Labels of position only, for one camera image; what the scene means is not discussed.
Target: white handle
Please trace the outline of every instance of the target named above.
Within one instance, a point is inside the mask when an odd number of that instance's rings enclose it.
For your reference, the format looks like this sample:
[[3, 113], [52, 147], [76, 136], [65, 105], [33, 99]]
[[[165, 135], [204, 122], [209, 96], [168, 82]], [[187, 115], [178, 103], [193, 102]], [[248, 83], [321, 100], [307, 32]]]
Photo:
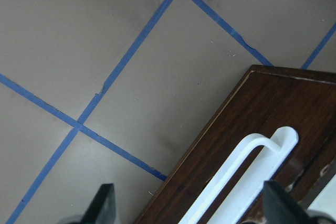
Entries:
[[272, 177], [297, 142], [297, 132], [287, 126], [277, 129], [270, 139], [257, 133], [243, 138], [179, 221], [179, 224], [197, 223], [250, 152], [257, 146], [263, 145], [265, 147], [208, 222], [215, 224], [237, 223], [260, 193], [264, 180], [269, 180]]

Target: gray surface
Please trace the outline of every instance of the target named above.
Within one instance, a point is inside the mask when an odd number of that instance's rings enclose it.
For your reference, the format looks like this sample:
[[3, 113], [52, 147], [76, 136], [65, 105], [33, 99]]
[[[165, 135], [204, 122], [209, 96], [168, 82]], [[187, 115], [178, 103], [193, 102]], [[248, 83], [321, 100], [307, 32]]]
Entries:
[[83, 215], [107, 183], [114, 183], [121, 223], [132, 223], [161, 181], [79, 133], [16, 223], [57, 224]]
[[[163, 0], [0, 0], [0, 73], [77, 117]], [[336, 0], [204, 0], [276, 66], [301, 67]], [[309, 69], [336, 72], [336, 36]], [[191, 0], [174, 0], [86, 125], [168, 175], [251, 64]], [[0, 223], [71, 128], [0, 84]], [[82, 215], [115, 183], [122, 224], [161, 181], [79, 134], [17, 223]]]
[[0, 223], [9, 218], [69, 129], [0, 84]]
[[282, 67], [300, 68], [336, 19], [336, 0], [204, 1]]

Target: blue tape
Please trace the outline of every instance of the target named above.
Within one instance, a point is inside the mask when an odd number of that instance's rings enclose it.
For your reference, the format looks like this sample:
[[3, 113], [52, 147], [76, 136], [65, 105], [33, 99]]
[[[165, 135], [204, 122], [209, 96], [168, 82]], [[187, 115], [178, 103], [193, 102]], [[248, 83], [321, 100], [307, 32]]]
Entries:
[[248, 45], [242, 36], [225, 20], [223, 20], [214, 10], [212, 10], [203, 0], [192, 0], [202, 9], [214, 22], [219, 24], [227, 33], [229, 33], [239, 44], [241, 44], [250, 54], [259, 60], [265, 66], [273, 66], [258, 50]]
[[5, 85], [8, 88], [10, 88], [13, 91], [15, 91], [16, 93], [22, 95], [24, 98], [28, 99], [32, 103], [36, 104], [40, 108], [48, 111], [50, 114], [54, 115], [55, 117], [57, 117], [57, 118], [61, 119], [62, 121], [70, 124], [71, 126], [79, 126], [80, 125], [78, 122], [76, 122], [75, 119], [73, 119], [70, 116], [62, 113], [59, 110], [57, 110], [56, 108], [54, 108], [53, 106], [49, 105], [48, 103], [46, 103], [42, 99], [36, 97], [33, 93], [29, 92], [28, 90], [26, 90], [25, 88], [19, 86], [18, 84], [12, 82], [11, 80], [9, 80], [7, 77], [5, 77], [4, 75], [2, 75], [1, 73], [0, 73], [0, 82], [3, 85]]
[[307, 69], [310, 66], [310, 64], [312, 64], [312, 62], [315, 60], [316, 56], [323, 49], [323, 47], [327, 44], [327, 42], [332, 37], [332, 35], [335, 33], [335, 31], [336, 31], [336, 23], [327, 32], [325, 37], [321, 40], [321, 42], [318, 44], [318, 46], [315, 48], [315, 50], [312, 52], [312, 54], [308, 57], [308, 59], [302, 65], [301, 69]]
[[133, 164], [137, 165], [138, 167], [142, 168], [143, 170], [149, 172], [153, 176], [157, 177], [158, 179], [165, 181], [166, 176], [160, 173], [158, 170], [154, 169], [153, 167], [150, 167], [148, 164], [146, 164], [144, 161], [132, 156], [130, 153], [125, 151], [124, 149], [120, 148], [119, 146], [113, 144], [112, 142], [108, 141], [106, 138], [98, 135], [93, 130], [83, 126], [80, 131], [84, 133], [86, 136], [89, 136], [90, 138], [96, 140], [98, 143], [104, 145], [108, 149], [114, 151], [115, 153], [119, 154], [123, 158], [126, 158], [128, 161], [132, 162]]
[[78, 133], [78, 128], [73, 128], [68, 135], [65, 137], [65, 139], [62, 141], [62, 143], [59, 145], [59, 147], [56, 149], [54, 154], [51, 156], [47, 164], [43, 167], [39, 175], [36, 177], [32, 185], [30, 186], [29, 190], [25, 194], [25, 196], [22, 198], [21, 202], [18, 204], [10, 218], [7, 220], [6, 224], [13, 224], [16, 219], [19, 217], [21, 212], [24, 210], [26, 205], [29, 203], [43, 180], [46, 178], [48, 173], [51, 171], [53, 166], [56, 164], [60, 156], [63, 154], [63, 152], [66, 150], [66, 148], [69, 146], [71, 141], [74, 139], [74, 137]]
[[138, 50], [138, 48], [141, 46], [141, 44], [144, 42], [148, 34], [151, 32], [155, 24], [159, 21], [159, 19], [162, 17], [163, 13], [167, 10], [167, 8], [170, 6], [170, 4], [173, 2], [173, 0], [164, 0], [162, 4], [158, 7], [158, 9], [155, 11], [149, 22], [145, 25], [145, 27], [142, 29], [142, 31], [139, 33], [131, 47], [128, 49], [126, 54], [121, 58], [118, 65], [114, 68], [114, 70], [111, 72], [111, 74], [108, 76], [106, 81], [103, 84], [103, 88], [101, 89], [99, 94], [95, 94], [93, 99], [90, 101], [90, 103], [87, 105], [87, 107], [84, 109], [83, 113], [80, 115], [77, 122], [80, 124], [84, 124], [86, 119], [90, 116], [92, 111], [96, 108], [98, 103], [101, 101], [101, 99], [104, 97], [106, 92], [109, 90], [109, 88], [112, 86], [114, 81], [117, 79], [121, 71], [125, 68], [126, 64], [130, 61], [130, 59], [133, 57], [135, 52]]

